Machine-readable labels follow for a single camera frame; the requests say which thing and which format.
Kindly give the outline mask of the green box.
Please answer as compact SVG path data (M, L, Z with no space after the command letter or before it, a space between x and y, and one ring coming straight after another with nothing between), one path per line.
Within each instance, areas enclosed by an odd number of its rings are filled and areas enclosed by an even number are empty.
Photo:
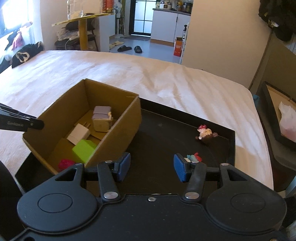
M80 140L77 145L72 148L73 160L76 163L86 164L95 151L96 147L97 145L91 140Z

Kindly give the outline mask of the black stool with clutter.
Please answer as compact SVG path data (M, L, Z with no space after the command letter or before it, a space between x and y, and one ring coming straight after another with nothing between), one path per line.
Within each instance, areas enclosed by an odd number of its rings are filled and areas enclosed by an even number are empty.
M94 44L89 45L90 50L98 51L96 35L94 34L95 27L93 26L94 19L87 19L87 37L88 42ZM78 21L69 22L61 30L57 32L58 40L55 42L56 50L79 50L80 49L80 36L79 36L79 23Z

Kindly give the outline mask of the brown hair doll figurine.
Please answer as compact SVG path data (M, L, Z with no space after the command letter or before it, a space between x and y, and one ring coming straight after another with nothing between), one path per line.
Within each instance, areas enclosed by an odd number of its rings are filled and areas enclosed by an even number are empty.
M206 125L200 125L197 129L199 135L195 137L195 140L203 142L205 145L209 145L212 140L218 137L216 132L212 132Z

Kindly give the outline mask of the rice cooker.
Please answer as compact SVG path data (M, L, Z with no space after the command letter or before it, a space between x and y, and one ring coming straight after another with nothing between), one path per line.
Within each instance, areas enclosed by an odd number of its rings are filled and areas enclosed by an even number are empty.
M168 10L171 10L172 3L170 1L160 1L159 2L159 8L160 9L168 9Z

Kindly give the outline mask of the black slipper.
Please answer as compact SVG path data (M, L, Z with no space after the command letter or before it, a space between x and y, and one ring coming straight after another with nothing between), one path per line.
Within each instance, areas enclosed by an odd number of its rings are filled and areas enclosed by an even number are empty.
M119 48L117 49L117 51L118 51L118 52L125 52L125 51L129 51L129 50L131 50L131 49L132 49L132 47L130 47L130 46L122 45L121 47L119 47Z
M141 49L140 46L135 46L134 51L135 51L136 54L141 54L142 53L142 49Z

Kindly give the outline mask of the black framed floor box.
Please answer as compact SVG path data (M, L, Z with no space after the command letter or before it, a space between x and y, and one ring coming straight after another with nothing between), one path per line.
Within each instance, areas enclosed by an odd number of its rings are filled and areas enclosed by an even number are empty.
M295 142L280 131L282 115L279 109L280 103L295 109L295 99L266 81L261 84L256 94L260 98L258 110L261 113L274 159L281 165L295 170Z

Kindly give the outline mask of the round yellow side table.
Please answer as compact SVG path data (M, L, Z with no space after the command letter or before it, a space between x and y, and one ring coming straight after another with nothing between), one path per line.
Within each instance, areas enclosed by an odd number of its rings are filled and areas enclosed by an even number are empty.
M101 13L101 14L94 14L94 15L87 15L82 16L70 20L65 20L57 23L53 23L51 26L57 26L60 24L67 24L70 22L78 21L78 30L79 30L79 42L80 42L80 50L88 51L88 37L87 37L87 19L93 19L101 16L110 16L113 13Z

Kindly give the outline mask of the white plastic bag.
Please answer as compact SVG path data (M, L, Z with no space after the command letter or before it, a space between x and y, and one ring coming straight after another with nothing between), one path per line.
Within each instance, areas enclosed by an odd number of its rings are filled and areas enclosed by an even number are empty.
M280 131L283 136L295 142L295 110L282 101L278 106L281 112Z

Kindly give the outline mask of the purple beige toy block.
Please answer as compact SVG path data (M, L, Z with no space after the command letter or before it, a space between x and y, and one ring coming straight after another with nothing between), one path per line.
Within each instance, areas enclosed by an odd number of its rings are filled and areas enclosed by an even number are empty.
M92 121L95 131L107 133L110 130L113 121L111 107L95 106Z

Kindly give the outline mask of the brown cardboard box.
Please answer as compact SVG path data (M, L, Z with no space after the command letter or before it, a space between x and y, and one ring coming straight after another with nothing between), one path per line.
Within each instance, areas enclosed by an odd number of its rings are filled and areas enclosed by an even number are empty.
M62 160L85 167L115 160L128 148L142 122L139 95L85 79L39 116L42 130L28 130L23 141L56 175Z

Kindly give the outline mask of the white fluffy bed blanket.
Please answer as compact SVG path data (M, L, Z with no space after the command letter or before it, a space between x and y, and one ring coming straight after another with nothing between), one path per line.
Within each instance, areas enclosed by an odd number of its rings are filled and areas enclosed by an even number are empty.
M235 166L273 187L263 128L241 84L180 64L122 53L43 51L1 73L1 103L39 116L83 79L103 82L235 132Z

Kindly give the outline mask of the pile of clothes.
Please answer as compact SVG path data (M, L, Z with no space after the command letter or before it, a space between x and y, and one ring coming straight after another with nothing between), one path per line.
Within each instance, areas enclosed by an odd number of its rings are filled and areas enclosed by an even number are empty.
M22 24L13 32L1 38L1 72L11 66L12 58L17 51L25 45L33 43L32 24L31 21Z

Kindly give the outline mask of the blue red doll figurine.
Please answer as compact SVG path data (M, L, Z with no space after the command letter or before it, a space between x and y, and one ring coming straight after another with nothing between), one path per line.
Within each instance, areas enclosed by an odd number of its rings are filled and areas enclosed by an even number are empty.
M202 162L202 158L199 156L199 153L187 155L185 156L185 160L189 163L194 163L194 164Z

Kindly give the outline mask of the right black slipper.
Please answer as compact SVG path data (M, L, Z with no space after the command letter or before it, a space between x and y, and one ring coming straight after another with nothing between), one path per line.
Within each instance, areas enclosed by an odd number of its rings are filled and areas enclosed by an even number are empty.
M142 49L141 49L140 46L135 46L134 51L135 51L136 54L141 54L142 53Z

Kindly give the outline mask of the clear glass jar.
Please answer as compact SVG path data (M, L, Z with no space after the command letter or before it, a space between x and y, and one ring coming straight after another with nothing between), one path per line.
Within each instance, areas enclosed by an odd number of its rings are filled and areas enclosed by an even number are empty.
M83 17L83 4L82 0L67 0L67 19Z

